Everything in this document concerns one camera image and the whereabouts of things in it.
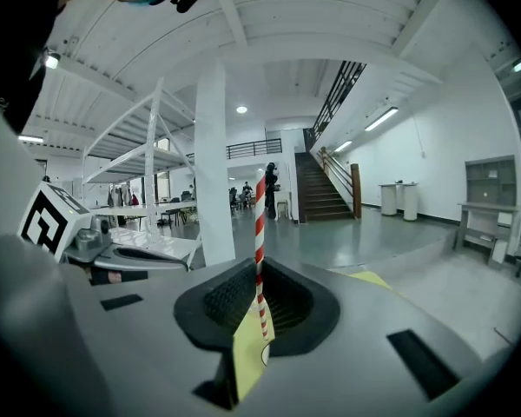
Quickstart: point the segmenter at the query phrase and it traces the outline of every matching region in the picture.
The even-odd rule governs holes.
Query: floor
[[[237,212],[232,220],[237,258],[254,255],[254,212]],[[128,222],[137,229],[138,222]],[[364,208],[361,221],[313,222],[294,225],[267,221],[266,255],[286,264],[301,261],[319,268],[346,268],[385,260],[445,238],[453,226],[419,219],[382,216]],[[164,227],[166,236],[194,239],[197,224]],[[204,268],[202,249],[192,266]],[[482,359],[509,347],[521,333],[521,278],[515,268],[489,268],[485,257],[464,248],[422,267],[401,270],[384,280],[407,299],[457,332]]]

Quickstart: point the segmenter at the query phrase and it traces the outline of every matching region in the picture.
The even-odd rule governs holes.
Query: stair railing
[[[330,178],[330,172],[335,178],[340,181],[341,185],[346,189],[346,192],[353,200],[353,217],[361,217],[361,182],[359,177],[359,164],[352,163],[349,171],[336,160],[335,157],[328,154],[326,147],[322,147],[317,152],[317,157],[324,173]]]

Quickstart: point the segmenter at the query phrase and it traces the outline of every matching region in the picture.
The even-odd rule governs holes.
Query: baseboard
[[[381,208],[380,205],[368,204],[366,202],[362,202],[361,205],[364,205],[365,207],[374,207],[376,209],[380,209]],[[402,208],[398,208],[398,213],[403,214],[403,209]],[[459,225],[459,221],[456,221],[454,219],[441,218],[440,216],[425,215],[424,213],[417,213],[417,215],[420,216],[421,218],[442,222],[444,224],[449,224],[451,226],[458,226]]]

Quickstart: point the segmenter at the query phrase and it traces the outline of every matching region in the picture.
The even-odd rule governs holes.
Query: red and white striped straw
[[[264,260],[264,201],[265,177],[263,170],[257,170],[256,197],[254,200],[254,262],[257,264],[257,302],[259,303],[262,336],[268,340],[267,302],[262,294],[262,260]]]

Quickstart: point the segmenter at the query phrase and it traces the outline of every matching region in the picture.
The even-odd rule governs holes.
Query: hanging cord
[[[415,130],[417,131],[417,139],[419,139],[419,146],[420,146],[420,155],[424,158],[426,158],[425,149],[423,147],[423,141],[420,138],[420,132],[419,132],[419,126],[417,125],[417,119],[415,118],[415,112],[413,111],[413,108],[411,104],[409,103],[409,99],[406,99],[407,106],[409,107],[409,110],[411,111],[411,117],[413,119],[413,123],[415,125]]]

